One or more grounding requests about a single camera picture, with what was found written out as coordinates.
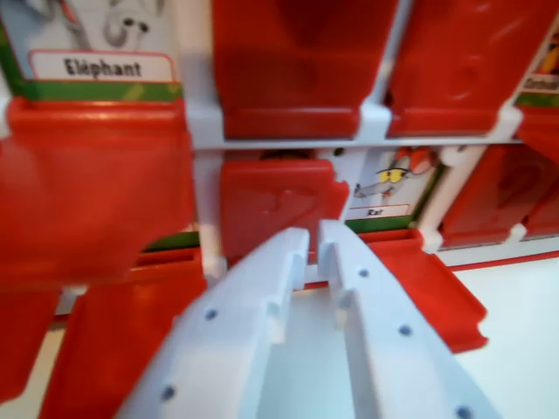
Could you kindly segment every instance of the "cartoon elephant illustration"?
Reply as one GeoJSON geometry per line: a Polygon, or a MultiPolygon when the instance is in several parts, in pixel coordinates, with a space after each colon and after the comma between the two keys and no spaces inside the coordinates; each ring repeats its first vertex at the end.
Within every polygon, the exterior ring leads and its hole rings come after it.
{"type": "Polygon", "coordinates": [[[390,198],[400,190],[407,179],[426,173],[434,165],[434,158],[428,147],[399,148],[390,165],[377,172],[378,182],[362,187],[357,183],[354,196],[364,198],[382,194],[382,205],[389,205],[390,198]]]}
{"type": "Polygon", "coordinates": [[[159,23],[164,0],[24,0],[45,22],[62,10],[64,25],[76,49],[129,51],[141,49],[143,39],[159,23]]]}

